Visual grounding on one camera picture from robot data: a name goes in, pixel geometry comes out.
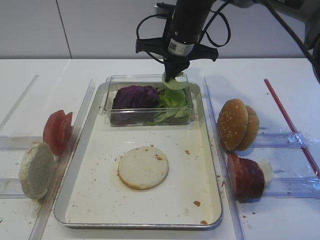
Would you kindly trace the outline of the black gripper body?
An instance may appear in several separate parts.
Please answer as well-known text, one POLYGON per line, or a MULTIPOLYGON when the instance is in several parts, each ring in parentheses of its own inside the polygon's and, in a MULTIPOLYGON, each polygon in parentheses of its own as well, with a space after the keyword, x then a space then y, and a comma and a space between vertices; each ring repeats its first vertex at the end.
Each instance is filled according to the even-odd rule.
POLYGON ((201 24, 167 24, 161 37, 140 38, 140 27, 136 28, 135 51, 157 54, 163 57, 166 79, 176 77, 187 69, 190 61, 218 58, 218 50, 198 43, 202 31, 201 24))

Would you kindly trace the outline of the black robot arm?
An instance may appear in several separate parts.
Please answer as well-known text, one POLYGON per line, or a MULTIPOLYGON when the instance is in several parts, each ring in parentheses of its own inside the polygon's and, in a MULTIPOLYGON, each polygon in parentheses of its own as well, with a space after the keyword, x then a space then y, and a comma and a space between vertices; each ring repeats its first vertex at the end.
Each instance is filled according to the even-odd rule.
POLYGON ((218 50, 201 44, 203 27, 213 3, 213 0, 178 0, 175 5, 158 2, 156 14, 144 18, 136 28, 135 52, 145 52, 152 58, 153 54, 162 56, 166 82, 186 70, 190 61, 215 61, 218 50), (140 38, 140 26, 153 17, 165 19, 162 36, 140 38))

